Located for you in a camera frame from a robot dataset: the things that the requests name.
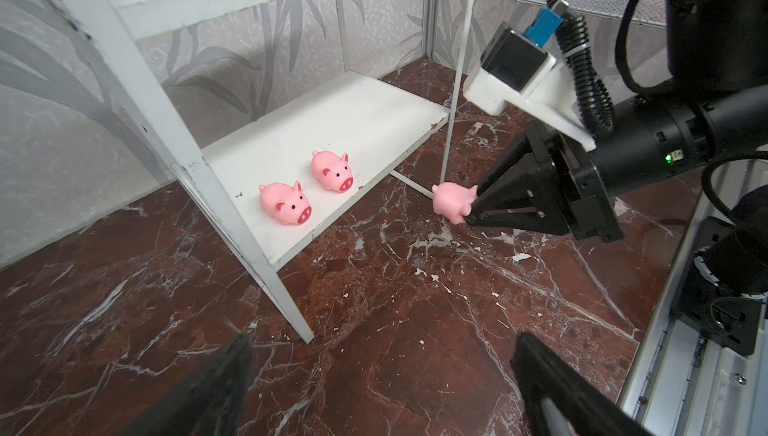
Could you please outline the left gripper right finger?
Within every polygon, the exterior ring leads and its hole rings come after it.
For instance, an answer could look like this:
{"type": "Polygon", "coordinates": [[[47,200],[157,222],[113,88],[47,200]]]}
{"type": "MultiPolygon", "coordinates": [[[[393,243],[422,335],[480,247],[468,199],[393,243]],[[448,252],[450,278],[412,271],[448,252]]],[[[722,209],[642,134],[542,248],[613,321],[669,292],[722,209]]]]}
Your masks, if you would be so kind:
{"type": "Polygon", "coordinates": [[[535,335],[516,339],[511,367],[533,435],[647,435],[535,335]]]}

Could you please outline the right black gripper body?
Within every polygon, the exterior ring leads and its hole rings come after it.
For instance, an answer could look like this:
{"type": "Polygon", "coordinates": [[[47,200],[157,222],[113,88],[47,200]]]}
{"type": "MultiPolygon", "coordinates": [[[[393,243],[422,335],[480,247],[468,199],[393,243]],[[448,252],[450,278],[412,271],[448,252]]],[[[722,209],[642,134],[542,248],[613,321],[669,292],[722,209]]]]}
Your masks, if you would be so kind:
{"type": "Polygon", "coordinates": [[[527,138],[531,148],[542,149],[545,161],[553,165],[554,181],[547,186],[564,203],[560,213],[570,234],[576,240],[622,240],[624,233],[605,185],[581,144],[540,121],[527,125],[527,138]]]}

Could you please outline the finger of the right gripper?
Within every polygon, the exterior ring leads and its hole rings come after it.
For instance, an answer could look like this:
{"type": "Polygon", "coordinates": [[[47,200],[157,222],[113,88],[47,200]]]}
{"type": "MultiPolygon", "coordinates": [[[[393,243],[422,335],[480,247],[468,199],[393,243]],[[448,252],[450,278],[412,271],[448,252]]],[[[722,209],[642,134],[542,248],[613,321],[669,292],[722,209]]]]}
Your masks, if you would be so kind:
{"type": "Polygon", "coordinates": [[[532,153],[525,154],[478,191],[466,222],[475,227],[567,235],[570,228],[563,215],[562,198],[556,194],[557,182],[550,160],[541,165],[532,153]]]}
{"type": "Polygon", "coordinates": [[[512,143],[504,150],[491,168],[477,184],[477,195],[481,196],[509,169],[517,164],[526,154],[531,152],[530,143],[525,134],[517,135],[512,143]]]}

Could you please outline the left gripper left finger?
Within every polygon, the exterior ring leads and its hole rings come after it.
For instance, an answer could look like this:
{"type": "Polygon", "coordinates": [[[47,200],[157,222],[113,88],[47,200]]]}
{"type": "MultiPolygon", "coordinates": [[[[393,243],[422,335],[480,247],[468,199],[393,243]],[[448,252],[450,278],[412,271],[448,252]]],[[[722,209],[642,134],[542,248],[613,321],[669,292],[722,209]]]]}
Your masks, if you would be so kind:
{"type": "Polygon", "coordinates": [[[131,421],[124,435],[235,435],[252,384],[253,352],[239,334],[131,421]]]}

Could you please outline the pink pig toy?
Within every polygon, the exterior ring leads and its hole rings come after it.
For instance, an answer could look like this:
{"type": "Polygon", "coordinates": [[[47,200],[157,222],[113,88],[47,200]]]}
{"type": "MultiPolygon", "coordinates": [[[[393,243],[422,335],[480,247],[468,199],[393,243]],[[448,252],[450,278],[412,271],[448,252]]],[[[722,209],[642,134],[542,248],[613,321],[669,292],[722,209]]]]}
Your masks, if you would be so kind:
{"type": "Polygon", "coordinates": [[[265,213],[282,225],[299,226],[306,223],[312,207],[299,181],[293,186],[272,183],[259,187],[259,201],[265,213]]]}
{"type": "Polygon", "coordinates": [[[314,151],[311,161],[311,171],[315,179],[327,191],[345,193],[354,183],[349,167],[349,157],[346,153],[338,156],[330,151],[314,151]]]}
{"type": "Polygon", "coordinates": [[[477,185],[470,188],[450,182],[433,185],[433,211],[454,225],[465,224],[471,214],[472,204],[478,199],[477,191],[477,185]]]}

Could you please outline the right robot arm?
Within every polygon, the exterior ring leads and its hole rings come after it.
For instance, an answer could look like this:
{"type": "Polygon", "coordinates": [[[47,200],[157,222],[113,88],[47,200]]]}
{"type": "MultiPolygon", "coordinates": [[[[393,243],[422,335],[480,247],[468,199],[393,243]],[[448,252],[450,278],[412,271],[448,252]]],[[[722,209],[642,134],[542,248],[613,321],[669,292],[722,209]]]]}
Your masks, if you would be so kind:
{"type": "Polygon", "coordinates": [[[498,27],[464,96],[490,116],[532,117],[459,218],[578,240],[618,241],[614,196],[734,160],[767,141],[767,0],[666,0],[670,78],[633,78],[629,0],[615,65],[632,97],[614,103],[594,68],[584,17],[545,0],[524,32],[498,27]]]}

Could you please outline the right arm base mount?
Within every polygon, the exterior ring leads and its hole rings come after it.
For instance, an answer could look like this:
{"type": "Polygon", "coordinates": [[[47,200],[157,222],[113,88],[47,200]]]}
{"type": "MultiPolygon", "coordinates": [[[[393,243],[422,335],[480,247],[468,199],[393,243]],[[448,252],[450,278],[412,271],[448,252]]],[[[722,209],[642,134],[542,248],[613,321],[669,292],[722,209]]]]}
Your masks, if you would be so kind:
{"type": "Polygon", "coordinates": [[[767,249],[715,217],[702,221],[676,291],[672,312],[741,356],[755,351],[767,293],[767,249]]]}

